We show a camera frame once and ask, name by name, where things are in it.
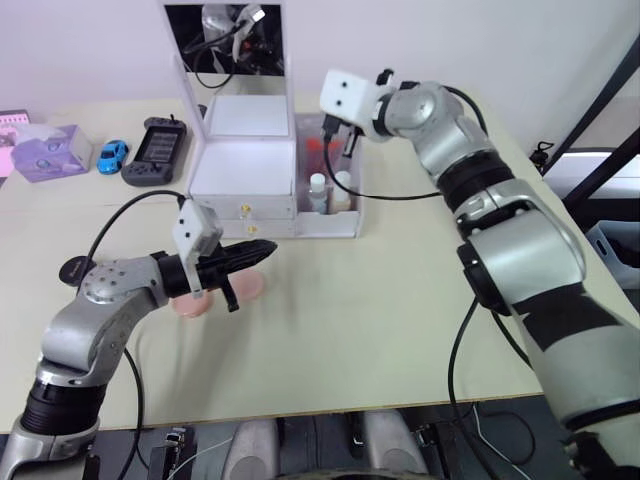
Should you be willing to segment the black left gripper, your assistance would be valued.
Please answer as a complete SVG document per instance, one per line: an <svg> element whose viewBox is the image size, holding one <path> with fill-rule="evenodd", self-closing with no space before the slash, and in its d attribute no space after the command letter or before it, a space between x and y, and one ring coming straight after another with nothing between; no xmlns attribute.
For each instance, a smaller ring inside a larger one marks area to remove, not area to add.
<svg viewBox="0 0 640 480"><path fill-rule="evenodd" d="M266 239L254 239L227 245L222 252L201 256L197 274L203 289L220 290L230 313L239 309L239 302L229 275L251 268L273 254L278 245Z"/></svg>

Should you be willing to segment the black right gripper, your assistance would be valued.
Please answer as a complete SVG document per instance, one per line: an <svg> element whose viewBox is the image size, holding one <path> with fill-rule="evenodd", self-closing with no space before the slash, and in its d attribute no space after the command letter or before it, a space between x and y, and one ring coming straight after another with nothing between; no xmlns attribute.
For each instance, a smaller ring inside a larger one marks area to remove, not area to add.
<svg viewBox="0 0 640 480"><path fill-rule="evenodd" d="M346 138L342 156L345 158L351 158L354 148L355 151L359 149L364 132L360 126L354 125L343 119L338 119L337 122L338 126L336 132Z"/></svg>

